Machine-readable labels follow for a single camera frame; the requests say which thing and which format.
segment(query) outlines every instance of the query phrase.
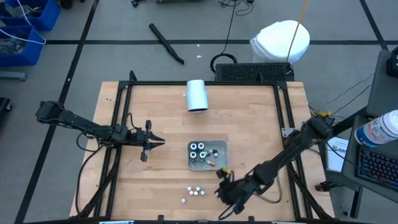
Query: blue bin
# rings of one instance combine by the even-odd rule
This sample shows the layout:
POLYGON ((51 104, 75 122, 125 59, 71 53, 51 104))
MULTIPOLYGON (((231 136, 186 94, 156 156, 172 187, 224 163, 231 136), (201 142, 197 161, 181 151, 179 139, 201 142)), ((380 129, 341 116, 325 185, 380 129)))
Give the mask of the blue bin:
MULTIPOLYGON (((25 32, 29 34, 28 40, 34 40, 40 43, 43 42, 43 38, 40 37, 32 26, 0 27, 0 29, 11 35, 15 35, 15 33, 18 32, 25 32)), ((4 38, 9 37, 0 32, 0 39, 4 38)), ((35 65, 39 59, 42 47, 42 44, 26 42, 23 51, 19 54, 0 54, 0 67, 35 65)))
MULTIPOLYGON (((12 7, 20 7, 17 0, 6 0, 6 4, 12 7)), ((31 8, 44 6, 43 13, 40 17, 28 17, 29 22, 36 30, 52 30, 55 22, 60 15, 60 8, 55 0, 19 0, 22 5, 28 5, 31 8)), ((25 17, 0 17, 0 20, 7 26, 24 26, 29 25, 25 21, 25 17)))

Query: small bottle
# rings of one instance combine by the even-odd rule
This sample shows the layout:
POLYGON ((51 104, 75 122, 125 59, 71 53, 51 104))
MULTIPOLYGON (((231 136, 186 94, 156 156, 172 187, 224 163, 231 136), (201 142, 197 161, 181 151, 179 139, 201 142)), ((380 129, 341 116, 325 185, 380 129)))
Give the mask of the small bottle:
POLYGON ((206 161, 207 164, 209 164, 211 167, 214 167, 216 164, 214 162, 211 161, 206 161))
POLYGON ((190 147, 192 151, 195 151, 197 149, 197 145, 195 143, 192 143, 190 147))
POLYGON ((367 147, 376 147, 398 139, 398 110, 378 117, 354 132, 355 140, 367 147))
POLYGON ((189 157, 191 158, 191 162, 196 162, 198 155, 195 152, 191 152, 189 157))
POLYGON ((213 154, 213 153, 217 153, 217 150, 216 149, 209 149, 208 152, 213 154))
POLYGON ((205 145, 203 143, 198 144, 198 149, 203 150, 205 148, 205 145))
POLYGON ((201 160, 202 162, 205 161, 206 156, 207 156, 207 153, 205 153, 205 152, 200 152, 200 153, 199 153, 199 158, 200 158, 200 160, 201 160))

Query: paper sheet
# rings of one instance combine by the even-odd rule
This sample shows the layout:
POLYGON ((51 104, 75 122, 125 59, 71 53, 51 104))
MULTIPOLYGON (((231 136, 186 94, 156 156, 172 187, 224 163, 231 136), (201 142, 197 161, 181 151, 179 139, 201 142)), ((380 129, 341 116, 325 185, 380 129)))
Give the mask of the paper sheet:
MULTIPOLYGON (((328 141, 329 145, 341 156, 346 157, 346 151, 348 147, 348 140, 334 137, 328 141)), ((328 145, 326 145, 326 170, 341 172, 343 168, 344 160, 340 156, 337 156, 328 145)))

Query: wooden table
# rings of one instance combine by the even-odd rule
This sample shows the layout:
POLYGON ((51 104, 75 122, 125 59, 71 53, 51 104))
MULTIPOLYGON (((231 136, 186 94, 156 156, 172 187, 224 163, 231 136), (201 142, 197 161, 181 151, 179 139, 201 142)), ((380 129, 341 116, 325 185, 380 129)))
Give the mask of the wooden table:
MULTIPOLYGON (((117 82, 102 84, 94 122, 110 124, 117 86, 117 82)), ((288 83, 288 88, 295 124, 300 124, 310 117, 303 83, 288 83)), ((214 171, 188 169, 189 141, 227 141, 229 168, 235 171, 236 178, 241 178, 256 164, 273 158, 282 150, 271 86, 206 86, 206 90, 209 110, 189 113, 183 97, 186 86, 133 86, 129 108, 134 117, 134 125, 144 127, 145 120, 152 120, 153 133, 166 139, 166 144, 152 150, 147 162, 140 161, 141 148, 123 147, 112 219, 155 220, 158 215, 164 215, 166 220, 217 220, 226 208, 213 194, 219 180, 214 171), (188 186, 200 186, 206 195, 190 196, 188 186)), ((280 97, 284 108, 282 92, 280 97)), ((285 109, 284 119, 285 124, 288 124, 285 109)), ((96 147, 95 141, 88 142, 88 149, 96 147)), ((95 155, 83 171, 80 209, 98 188, 104 152, 102 150, 95 155)), ((329 193, 317 192, 314 188, 325 180, 319 155, 305 151, 302 160, 309 191, 325 211, 334 217, 329 193)), ((294 220, 286 169, 279 172, 279 177, 283 191, 281 203, 269 204, 251 197, 241 214, 232 215, 227 220, 247 220, 250 215, 257 221, 294 220)), ((298 188, 297 192, 301 214, 305 216, 302 194, 298 188)), ((277 184, 263 196, 277 199, 277 184)), ((107 198, 108 193, 105 193, 101 214, 104 214, 107 198)), ((74 214, 75 207, 72 206, 71 215, 74 214)))

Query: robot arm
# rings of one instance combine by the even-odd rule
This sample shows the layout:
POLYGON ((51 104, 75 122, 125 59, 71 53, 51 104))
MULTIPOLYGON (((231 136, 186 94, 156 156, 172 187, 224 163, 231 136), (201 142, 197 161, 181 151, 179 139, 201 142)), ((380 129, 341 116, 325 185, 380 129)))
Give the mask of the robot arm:
POLYGON ((134 133, 127 126, 119 124, 114 126, 99 125, 66 110, 56 101, 42 101, 36 112, 37 121, 43 124, 57 125, 64 128, 76 129, 87 137, 94 136, 101 145, 109 147, 117 146, 142 146, 141 161, 146 162, 147 151, 164 144, 164 139, 157 137, 151 131, 152 123, 146 121, 145 128, 135 128, 134 133))
POLYGON ((263 194, 274 183, 278 171, 292 162, 301 152, 314 144, 331 138, 331 118, 319 116, 305 122, 300 131, 292 132, 285 140, 285 150, 270 161, 256 165, 242 179, 232 180, 225 170, 219 170, 217 175, 223 179, 216 190, 217 197, 229 205, 232 212, 239 214, 244 210, 244 204, 252 194, 263 194))

